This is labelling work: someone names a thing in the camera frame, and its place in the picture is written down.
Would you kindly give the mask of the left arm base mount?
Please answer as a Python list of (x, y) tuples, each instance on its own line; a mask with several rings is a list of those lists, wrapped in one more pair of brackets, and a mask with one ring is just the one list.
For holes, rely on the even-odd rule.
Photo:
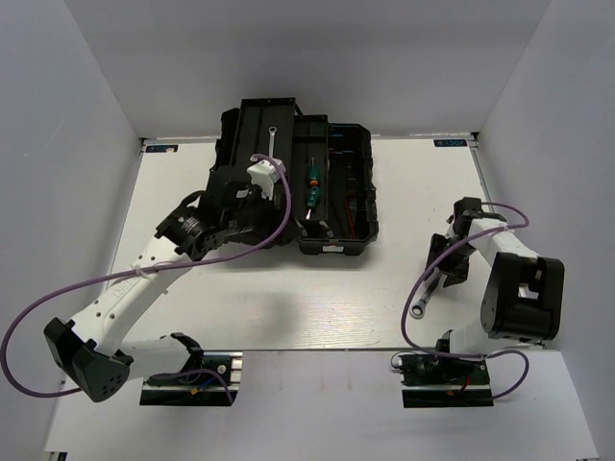
[(139, 404), (163, 407), (230, 407), (237, 397), (243, 352), (206, 352), (191, 375), (143, 382)]

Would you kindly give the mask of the small silver ratchet wrench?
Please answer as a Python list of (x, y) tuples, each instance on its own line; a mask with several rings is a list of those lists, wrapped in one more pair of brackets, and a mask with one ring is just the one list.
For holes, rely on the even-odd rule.
[(276, 126), (270, 126), (269, 129), (268, 129), (268, 133), (269, 133), (268, 156), (270, 158), (274, 157), (275, 140), (276, 140), (277, 131), (278, 131), (278, 129), (277, 129)]

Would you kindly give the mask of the green screwdriver orange cap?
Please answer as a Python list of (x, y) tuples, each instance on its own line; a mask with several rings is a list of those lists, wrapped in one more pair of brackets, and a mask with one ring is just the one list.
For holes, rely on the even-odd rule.
[(315, 158), (311, 158), (309, 161), (307, 171), (307, 184), (309, 187), (319, 187), (321, 181), (321, 174)]

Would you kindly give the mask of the black plastic toolbox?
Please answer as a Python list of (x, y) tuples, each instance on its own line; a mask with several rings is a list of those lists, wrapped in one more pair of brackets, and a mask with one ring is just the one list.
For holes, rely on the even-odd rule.
[[(295, 98), (244, 99), (224, 111), (215, 142), (215, 168), (246, 170), (254, 154), (268, 155), (270, 126), (278, 131), (274, 158), (283, 162), (291, 191), (291, 216), (276, 244), (298, 244), (305, 255), (361, 255), (379, 233), (373, 183), (372, 136), (356, 123), (334, 123), (325, 114), (303, 114)], [(306, 219), (308, 166), (320, 169), (321, 197)], [(349, 234), (344, 200), (354, 216), (357, 239)]]

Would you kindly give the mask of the small green stubby screwdriver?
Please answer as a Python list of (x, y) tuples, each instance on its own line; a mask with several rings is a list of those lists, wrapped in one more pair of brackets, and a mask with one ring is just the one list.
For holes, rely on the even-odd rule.
[(311, 186), (307, 193), (307, 214), (306, 219), (309, 220), (313, 211), (317, 208), (321, 197), (321, 188), (319, 186)]

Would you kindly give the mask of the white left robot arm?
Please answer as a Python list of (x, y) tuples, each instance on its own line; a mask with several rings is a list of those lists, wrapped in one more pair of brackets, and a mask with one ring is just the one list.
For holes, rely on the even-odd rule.
[(127, 274), (68, 321), (49, 322), (43, 334), (55, 362), (92, 401), (109, 399), (132, 379), (191, 383), (207, 373), (202, 348), (186, 334), (135, 342), (126, 336), (208, 253), (237, 235), (269, 230), (276, 185), (288, 186), (277, 161), (210, 172), (206, 189), (186, 196), (157, 226)]

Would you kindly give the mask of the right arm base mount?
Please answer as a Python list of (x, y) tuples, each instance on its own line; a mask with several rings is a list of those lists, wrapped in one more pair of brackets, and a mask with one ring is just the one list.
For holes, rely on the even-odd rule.
[(494, 404), (484, 361), (398, 352), (391, 368), (401, 377), (403, 406), (419, 408), (475, 408)]

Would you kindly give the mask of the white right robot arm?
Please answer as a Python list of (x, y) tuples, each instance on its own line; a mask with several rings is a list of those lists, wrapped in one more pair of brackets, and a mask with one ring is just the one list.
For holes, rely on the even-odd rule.
[(480, 198), (454, 203), (446, 233), (431, 237), (426, 264), (425, 305), (436, 288), (465, 282), (470, 258), (480, 255), (490, 274), (480, 313), (462, 328), (445, 334), (448, 349), (433, 362), (435, 374), (454, 383), (465, 376), (465, 355), (488, 355), (514, 344), (540, 345), (559, 333), (565, 267), (561, 260), (540, 255), (522, 243), (516, 229), (500, 213), (485, 209)]

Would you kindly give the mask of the large silver ratchet wrench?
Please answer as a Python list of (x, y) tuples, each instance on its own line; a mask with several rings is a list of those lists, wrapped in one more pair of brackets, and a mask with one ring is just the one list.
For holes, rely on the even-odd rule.
[(415, 320), (420, 320), (424, 317), (426, 307), (434, 292), (436, 291), (439, 281), (441, 280), (441, 273), (439, 270), (434, 270), (427, 280), (424, 282), (424, 291), (420, 298), (411, 306), (409, 313)]

